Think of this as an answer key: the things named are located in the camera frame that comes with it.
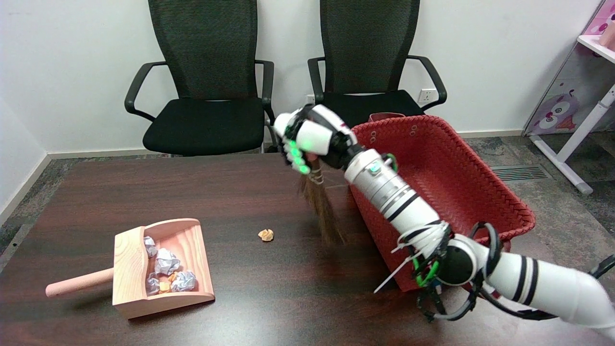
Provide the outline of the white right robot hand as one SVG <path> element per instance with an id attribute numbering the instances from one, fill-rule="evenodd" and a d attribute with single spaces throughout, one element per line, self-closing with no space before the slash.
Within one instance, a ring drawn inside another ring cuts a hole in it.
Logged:
<path id="1" fill-rule="evenodd" d="M 316 170 L 316 160 L 346 170 L 363 152 L 355 134 L 345 122 L 324 105 L 309 104 L 275 118 L 274 131 L 281 141 L 286 164 L 307 175 Z"/>

